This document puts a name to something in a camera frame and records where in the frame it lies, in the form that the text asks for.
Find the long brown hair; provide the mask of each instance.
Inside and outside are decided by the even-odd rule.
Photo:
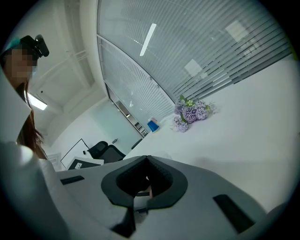
[[[30,101],[28,98],[28,82],[22,83],[19,87],[16,88],[16,91],[24,100],[24,102],[26,102],[27,105],[31,108]],[[20,134],[18,136],[18,142],[21,145],[29,147],[34,152],[37,152],[41,149],[38,144],[43,142],[43,136],[35,128],[33,110],[31,110],[30,115],[26,119],[20,131]]]

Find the blue container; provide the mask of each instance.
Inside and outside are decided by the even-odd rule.
[[[155,132],[159,128],[159,126],[152,120],[150,120],[150,122],[148,122],[148,126],[152,132]]]

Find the horizontal blinds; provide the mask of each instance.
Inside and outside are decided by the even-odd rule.
[[[99,37],[98,47],[106,84],[146,130],[149,118],[160,121],[173,112],[171,99],[132,59]]]
[[[102,0],[98,7],[98,34],[134,59],[173,101],[181,94],[203,98],[291,53],[284,32],[257,1]]]

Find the whiteboard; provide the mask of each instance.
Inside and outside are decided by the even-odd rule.
[[[74,157],[93,159],[88,150],[89,148],[84,144],[83,140],[80,139],[79,142],[76,143],[76,145],[70,150],[70,152],[68,152],[65,157],[62,158],[62,167],[66,168]]]

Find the office chair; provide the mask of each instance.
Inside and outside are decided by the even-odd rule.
[[[94,159],[100,159],[100,156],[104,153],[108,144],[105,141],[98,142],[95,146],[91,147],[88,152]]]
[[[109,145],[98,159],[103,159],[104,164],[106,164],[121,161],[125,156],[126,155],[120,152],[114,145]]]

